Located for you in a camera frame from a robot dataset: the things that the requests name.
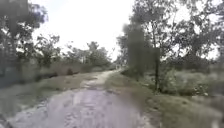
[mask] dirt road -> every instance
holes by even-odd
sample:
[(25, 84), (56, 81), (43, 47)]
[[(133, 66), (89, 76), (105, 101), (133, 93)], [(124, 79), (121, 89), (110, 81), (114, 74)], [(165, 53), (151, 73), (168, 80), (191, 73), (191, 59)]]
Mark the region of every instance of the dirt road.
[(95, 86), (103, 85), (111, 73), (84, 81), (80, 89), (55, 95), (9, 122), (15, 128), (153, 128), (134, 104)]

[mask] gravel path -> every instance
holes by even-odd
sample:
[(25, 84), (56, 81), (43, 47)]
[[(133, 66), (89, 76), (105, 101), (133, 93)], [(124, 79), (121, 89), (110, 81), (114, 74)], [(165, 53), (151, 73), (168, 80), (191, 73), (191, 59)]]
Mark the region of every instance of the gravel path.
[(103, 89), (89, 88), (103, 84), (111, 73), (83, 82), (82, 89), (53, 96), (9, 122), (15, 128), (153, 128), (131, 102)]

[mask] tall tree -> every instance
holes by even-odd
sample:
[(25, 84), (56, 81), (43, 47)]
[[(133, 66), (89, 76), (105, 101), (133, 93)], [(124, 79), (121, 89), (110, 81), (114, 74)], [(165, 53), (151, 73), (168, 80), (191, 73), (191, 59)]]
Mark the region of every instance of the tall tree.
[(160, 60), (169, 51), (177, 8), (174, 0), (136, 0), (131, 20), (144, 27), (148, 42), (154, 48), (155, 86), (159, 86)]
[(122, 58), (127, 61), (129, 70), (138, 79), (143, 73), (149, 69), (149, 62), (152, 56), (152, 47), (147, 42), (143, 27), (141, 25), (131, 23), (124, 26), (124, 35), (118, 37), (118, 44), (123, 51)]
[(44, 7), (28, 3), (28, 0), (0, 1), (0, 39), (3, 40), (3, 61), (16, 60), (18, 41), (32, 38), (32, 32), (44, 23), (47, 12)]

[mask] foliage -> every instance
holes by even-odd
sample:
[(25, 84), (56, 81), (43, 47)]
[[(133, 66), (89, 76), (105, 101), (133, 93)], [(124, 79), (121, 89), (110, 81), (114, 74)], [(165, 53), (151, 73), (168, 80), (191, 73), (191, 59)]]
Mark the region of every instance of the foliage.
[[(130, 24), (125, 28), (124, 36), (118, 38), (120, 62), (126, 60), (134, 74), (139, 69), (143, 74), (152, 69), (144, 67), (153, 65), (155, 86), (160, 91), (166, 88), (162, 86), (162, 79), (166, 79), (167, 74), (163, 68), (210, 72), (213, 61), (207, 56), (213, 50), (212, 46), (219, 47), (218, 62), (223, 63), (223, 5), (223, 1), (214, 4), (212, 0), (135, 0)], [(189, 20), (177, 20), (176, 14), (181, 7), (188, 10)], [(211, 16), (219, 19), (213, 21)], [(150, 53), (142, 52), (140, 42), (143, 40)], [(132, 42), (138, 42), (138, 46), (129, 46), (134, 44)]]

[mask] roadside vegetation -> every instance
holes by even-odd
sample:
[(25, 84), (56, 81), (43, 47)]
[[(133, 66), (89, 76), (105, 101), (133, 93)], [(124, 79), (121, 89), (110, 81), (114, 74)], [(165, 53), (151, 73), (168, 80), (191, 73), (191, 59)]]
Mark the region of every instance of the roadside vegetation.
[(149, 114), (151, 123), (158, 128), (211, 128), (218, 125), (222, 114), (209, 106), (187, 97), (167, 95), (153, 91), (120, 73), (113, 74), (105, 88), (118, 95), (128, 96)]
[[(211, 127), (212, 109), (224, 113), (223, 6), (213, 0), (135, 0), (117, 42), (124, 76), (113, 76), (109, 85), (140, 96), (146, 110), (160, 113), (163, 127)], [(188, 18), (178, 16), (181, 8)]]

